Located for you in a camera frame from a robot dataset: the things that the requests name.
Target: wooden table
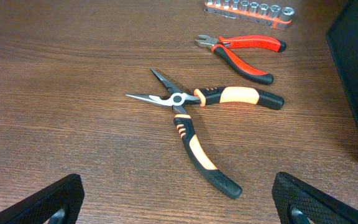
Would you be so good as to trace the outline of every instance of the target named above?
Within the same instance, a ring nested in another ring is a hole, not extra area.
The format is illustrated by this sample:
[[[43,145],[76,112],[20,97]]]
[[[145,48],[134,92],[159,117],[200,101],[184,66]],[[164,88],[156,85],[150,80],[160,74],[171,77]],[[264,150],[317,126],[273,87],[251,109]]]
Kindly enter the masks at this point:
[[[358,130],[324,36],[344,0],[265,2],[296,10],[288,30],[206,14],[203,1],[0,1],[0,211],[77,173],[78,223],[278,223],[280,171],[358,209]],[[198,34],[284,40],[279,54],[233,50],[274,84],[240,77],[195,45]],[[172,111],[124,96],[167,94],[149,67],[190,92],[239,85],[284,97],[280,111],[186,108],[240,198],[200,176]]]

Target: peach and black handle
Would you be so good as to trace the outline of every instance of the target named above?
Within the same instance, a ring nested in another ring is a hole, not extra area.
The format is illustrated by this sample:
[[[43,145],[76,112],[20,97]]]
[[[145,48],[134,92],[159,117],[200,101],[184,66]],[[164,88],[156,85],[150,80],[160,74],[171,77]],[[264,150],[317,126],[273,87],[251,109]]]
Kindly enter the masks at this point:
[[[248,35],[233,38],[218,38],[223,44],[216,44],[212,47],[212,52],[220,56],[234,71],[242,77],[264,85],[273,83],[273,75],[267,72],[258,70],[242,61],[238,56],[232,53],[229,48],[240,47],[260,47],[276,52],[282,52],[287,47],[286,43],[273,37],[261,35]]]
[[[200,106],[214,103],[243,102],[279,110],[284,105],[284,99],[281,96],[249,87],[202,88],[196,89],[194,95],[200,98]]]
[[[224,175],[206,156],[198,141],[191,117],[187,114],[177,114],[173,119],[180,137],[185,145],[190,160],[198,172],[215,188],[231,199],[240,197],[241,187]]]

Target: orange and black pliers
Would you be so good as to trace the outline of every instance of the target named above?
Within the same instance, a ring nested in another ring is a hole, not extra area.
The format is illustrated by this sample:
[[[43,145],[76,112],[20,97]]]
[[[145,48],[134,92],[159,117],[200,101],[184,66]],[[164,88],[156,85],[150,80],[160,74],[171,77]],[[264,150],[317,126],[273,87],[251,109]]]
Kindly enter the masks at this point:
[[[163,100],[159,96],[146,94],[127,94],[127,96],[155,105],[165,106],[176,112],[177,115],[173,119],[173,123],[179,131],[186,152],[192,163],[200,174],[214,187],[229,198],[238,198],[242,193],[241,187],[219,171],[210,159],[208,159],[198,141],[191,117],[187,115],[185,111],[185,105],[205,106],[214,103],[244,102],[279,110],[284,104],[284,99],[263,90],[235,86],[196,89],[194,96],[192,96],[182,92],[154,69],[151,68],[151,71],[165,89],[171,93],[171,97],[167,100]]]
[[[247,35],[232,38],[212,38],[208,35],[199,35],[196,40],[200,47],[210,48],[212,52],[223,58],[226,63],[242,77],[264,85],[273,83],[273,75],[253,68],[233,54],[228,48],[260,47],[276,52],[282,52],[287,47],[281,40],[264,35]]]

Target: socket set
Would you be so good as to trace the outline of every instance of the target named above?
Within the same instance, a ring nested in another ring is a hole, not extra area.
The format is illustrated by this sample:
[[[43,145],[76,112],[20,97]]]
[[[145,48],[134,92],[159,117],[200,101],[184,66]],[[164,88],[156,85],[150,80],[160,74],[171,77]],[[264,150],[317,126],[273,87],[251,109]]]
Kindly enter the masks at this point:
[[[291,7],[281,8],[278,5],[269,6],[240,0],[206,0],[204,11],[232,19],[245,19],[277,29],[286,29],[295,14]]]

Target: diagonal cutting pliers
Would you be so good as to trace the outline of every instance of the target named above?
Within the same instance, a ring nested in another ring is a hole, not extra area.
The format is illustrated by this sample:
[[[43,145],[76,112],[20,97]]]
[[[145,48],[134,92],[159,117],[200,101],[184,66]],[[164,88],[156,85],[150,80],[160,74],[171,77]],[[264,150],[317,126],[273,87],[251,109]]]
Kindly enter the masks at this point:
[[[244,102],[279,110],[284,104],[284,99],[263,90],[234,86],[196,89],[194,96],[192,96],[182,92],[154,69],[151,68],[151,71],[171,94],[171,97],[167,100],[163,100],[159,96],[145,94],[127,94],[126,96],[155,105],[165,106],[176,112],[177,114],[173,119],[173,123],[180,134],[192,163],[200,174],[214,187],[229,198],[238,198],[242,193],[241,187],[219,171],[210,159],[208,159],[198,141],[191,117],[187,115],[185,111],[185,105],[205,106],[214,103]]]
[[[197,45],[210,48],[212,52],[220,56],[242,77],[264,85],[273,83],[273,75],[251,67],[233,54],[228,48],[259,47],[275,52],[282,52],[287,47],[284,41],[264,35],[246,35],[232,38],[212,38],[208,35],[199,35],[198,37],[200,39],[195,40]]]

